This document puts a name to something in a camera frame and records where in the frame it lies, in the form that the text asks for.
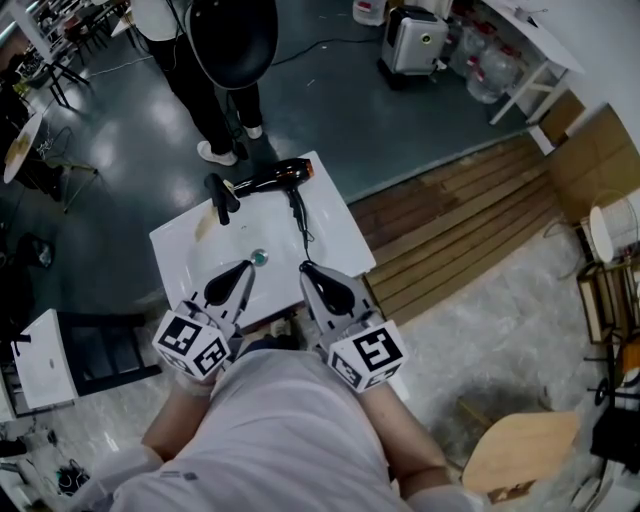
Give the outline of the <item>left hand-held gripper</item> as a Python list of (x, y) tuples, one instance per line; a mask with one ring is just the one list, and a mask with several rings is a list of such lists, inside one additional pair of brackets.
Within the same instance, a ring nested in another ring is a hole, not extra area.
[[(152, 340), (164, 361), (198, 383), (232, 361), (244, 341), (235, 324), (245, 311), (255, 281), (249, 260), (217, 266), (194, 282), (191, 301), (164, 315)], [(200, 306), (212, 306), (212, 313)]]

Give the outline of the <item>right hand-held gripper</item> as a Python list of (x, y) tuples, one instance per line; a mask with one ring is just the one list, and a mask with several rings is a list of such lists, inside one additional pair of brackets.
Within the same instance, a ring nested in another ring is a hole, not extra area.
[(365, 285), (316, 263), (299, 266), (300, 286), (320, 330), (325, 364), (353, 392), (363, 393), (393, 377), (408, 360), (394, 321), (373, 309)]

